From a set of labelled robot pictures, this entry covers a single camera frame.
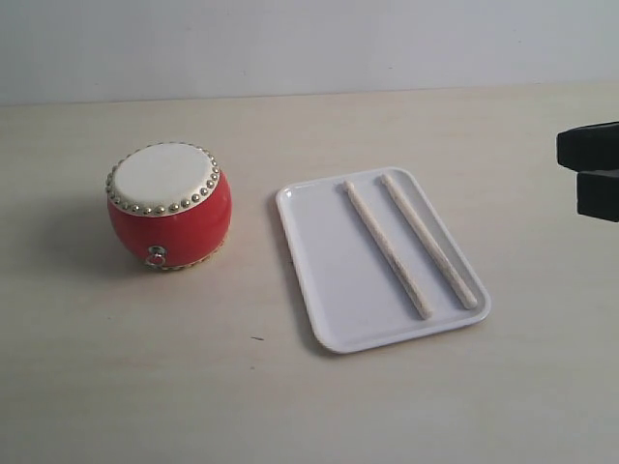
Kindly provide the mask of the white plastic tray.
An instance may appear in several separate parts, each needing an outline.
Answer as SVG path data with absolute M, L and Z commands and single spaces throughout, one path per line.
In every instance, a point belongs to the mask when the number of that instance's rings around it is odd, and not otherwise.
M 477 303 L 466 308 L 392 199 L 390 177 Z M 423 318 L 355 210 L 350 182 L 431 311 Z M 313 334 L 348 354 L 457 330 L 483 321 L 491 299 L 412 174 L 399 167 L 295 183 L 276 195 L 283 231 Z

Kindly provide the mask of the red small drum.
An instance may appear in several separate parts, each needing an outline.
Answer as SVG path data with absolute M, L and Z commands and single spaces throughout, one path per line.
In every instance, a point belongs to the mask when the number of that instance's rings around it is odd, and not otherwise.
M 105 193 L 117 238 L 151 269 L 180 270 L 208 259 L 230 227 L 226 176 L 209 150 L 191 143 L 155 143 L 120 159 Z

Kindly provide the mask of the wooden drumstick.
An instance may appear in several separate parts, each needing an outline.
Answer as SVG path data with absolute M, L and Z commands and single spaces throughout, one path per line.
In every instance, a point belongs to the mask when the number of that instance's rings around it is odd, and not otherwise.
M 398 281 L 402 285 L 406 295 L 410 299 L 411 303 L 417 309 L 417 312 L 421 316 L 422 319 L 429 319 L 433 312 L 422 295 L 422 292 L 414 281 L 411 274 L 403 265 L 401 259 L 397 256 L 396 250 L 385 235 L 381 226 L 377 222 L 376 218 L 372 214 L 371 210 L 368 208 L 368 205 L 363 200 L 359 192 L 356 190 L 354 184 L 351 181 L 345 180 L 343 182 L 343 189 L 345 190 L 349 201 L 357 212 L 358 216 L 361 218 L 361 221 L 367 228 L 374 242 L 378 246 L 380 252 L 384 256 L 386 262 L 389 264 L 393 273 L 397 277 Z
M 422 221 L 412 203 L 404 196 L 404 193 L 397 185 L 396 181 L 390 175 L 382 174 L 381 183 L 386 187 L 392 200 L 424 246 L 436 268 L 451 286 L 463 307 L 468 310 L 476 308 L 478 306 L 478 300 L 473 291 L 469 288 L 456 267 L 433 238 L 425 223 Z

